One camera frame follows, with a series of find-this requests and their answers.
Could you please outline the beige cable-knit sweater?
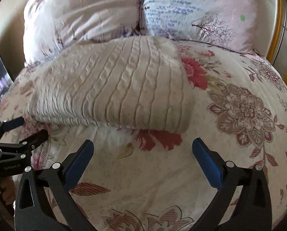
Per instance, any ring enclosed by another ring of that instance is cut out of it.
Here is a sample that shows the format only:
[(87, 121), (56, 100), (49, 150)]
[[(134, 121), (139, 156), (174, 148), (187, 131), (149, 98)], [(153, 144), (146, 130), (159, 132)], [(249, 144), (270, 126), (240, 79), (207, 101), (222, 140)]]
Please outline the beige cable-knit sweater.
[(176, 44), (141, 36), (77, 44), (36, 68), (37, 121), (185, 132), (194, 96)]

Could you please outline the floral bed sheet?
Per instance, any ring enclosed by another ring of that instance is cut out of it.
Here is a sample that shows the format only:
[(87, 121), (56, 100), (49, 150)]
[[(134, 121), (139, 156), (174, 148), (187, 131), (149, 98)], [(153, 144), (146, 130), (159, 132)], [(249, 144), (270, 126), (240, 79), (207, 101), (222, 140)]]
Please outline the floral bed sheet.
[(265, 60), (174, 43), (194, 96), (185, 132), (37, 121), (26, 108), (43, 63), (23, 68), (1, 101), (0, 120), (25, 120), (2, 140), (47, 130), (48, 140), (32, 154), (34, 169), (63, 161), (91, 140), (94, 156), (70, 194), (98, 230), (190, 230), (216, 194), (192, 154), (193, 140), (201, 138), (226, 161), (263, 168), (276, 227), (287, 213), (286, 84)]

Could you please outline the pink floral pillow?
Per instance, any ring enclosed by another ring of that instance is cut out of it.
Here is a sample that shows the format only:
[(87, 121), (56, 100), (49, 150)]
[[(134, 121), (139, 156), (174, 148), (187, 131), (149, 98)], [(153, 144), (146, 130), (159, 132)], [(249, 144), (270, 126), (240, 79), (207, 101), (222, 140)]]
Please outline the pink floral pillow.
[(133, 35), (140, 0), (28, 0), (24, 16), (25, 66), (54, 59), (79, 43)]

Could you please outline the wooden headboard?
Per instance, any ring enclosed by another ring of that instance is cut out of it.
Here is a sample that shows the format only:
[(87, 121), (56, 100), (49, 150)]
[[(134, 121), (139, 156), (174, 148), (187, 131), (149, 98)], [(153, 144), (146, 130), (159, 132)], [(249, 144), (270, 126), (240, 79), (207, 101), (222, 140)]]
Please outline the wooden headboard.
[(267, 59), (287, 85), (287, 1), (277, 0), (276, 24)]

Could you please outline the blue lavender print pillow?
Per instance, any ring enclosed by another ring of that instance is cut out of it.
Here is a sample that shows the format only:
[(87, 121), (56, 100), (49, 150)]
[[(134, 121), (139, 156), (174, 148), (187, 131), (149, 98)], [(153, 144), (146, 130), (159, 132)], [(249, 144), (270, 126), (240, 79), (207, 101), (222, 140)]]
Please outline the blue lavender print pillow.
[(143, 0), (140, 27), (147, 35), (250, 54), (257, 11), (257, 0)]

